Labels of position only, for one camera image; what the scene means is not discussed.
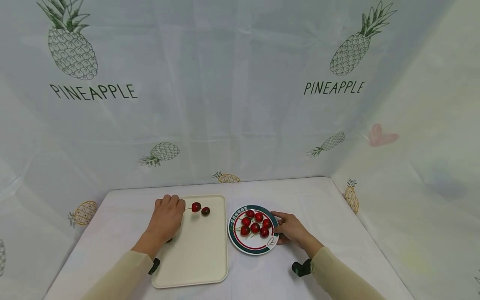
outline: table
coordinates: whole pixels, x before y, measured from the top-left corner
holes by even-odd
[[[125,192],[131,198],[119,200],[125,197],[118,195]],[[336,185],[325,177],[112,191],[80,237],[45,299],[80,299],[136,243],[147,227],[155,199],[167,193],[221,194],[227,200],[228,216],[244,204],[293,213],[310,233],[386,299],[413,299]],[[299,278],[291,271],[294,261],[303,263],[307,259],[294,245],[276,246],[265,255],[249,256],[229,242],[228,257],[228,276],[222,283],[155,289],[150,276],[145,275],[132,299],[330,299],[312,276]]]

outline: pineapple text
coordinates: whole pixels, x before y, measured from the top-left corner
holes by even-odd
[[[363,88],[363,84],[366,81],[362,81],[357,85],[357,81],[341,81],[341,82],[331,82],[331,81],[317,81],[317,82],[307,82],[303,94],[310,92],[312,94],[340,94],[347,93],[347,89],[352,94],[360,93],[360,89]]]
[[[81,86],[64,86],[51,84],[50,87],[60,99],[62,99],[62,97],[73,100],[103,100],[108,99],[108,97],[113,97],[114,99],[116,99],[117,97],[125,99],[138,98],[137,96],[133,95],[133,93],[135,92],[133,89],[133,84],[126,84],[125,86],[122,85],[122,87],[120,87],[119,84],[107,84],[107,86],[97,85],[98,90],[91,86],[84,88]]]

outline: round plate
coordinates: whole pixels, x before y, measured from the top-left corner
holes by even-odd
[[[230,237],[233,245],[235,245],[235,247],[237,247],[237,249],[243,253],[250,255],[265,254],[271,251],[278,242],[278,233],[273,233],[272,228],[269,228],[269,238],[262,238],[260,234],[243,237],[240,235],[240,231],[235,231],[235,228],[239,229],[242,227],[241,220],[246,217],[245,213],[249,209],[253,210],[255,213],[262,213],[264,215],[264,219],[267,218],[272,222],[272,228],[278,226],[277,220],[266,208],[258,205],[246,205],[237,209],[237,211],[234,212],[230,217],[228,221],[228,236]]]

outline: beige sleeve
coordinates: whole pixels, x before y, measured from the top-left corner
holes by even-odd
[[[385,300],[327,247],[321,248],[313,257],[311,268],[317,283],[333,300]]]
[[[137,284],[148,275],[152,259],[143,253],[128,251],[82,300],[127,300]]]

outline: white tray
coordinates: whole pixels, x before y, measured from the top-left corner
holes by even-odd
[[[223,281],[228,274],[226,201],[222,195],[182,197],[186,207],[199,202],[210,215],[185,211],[182,226],[157,257],[155,288],[173,288]]]

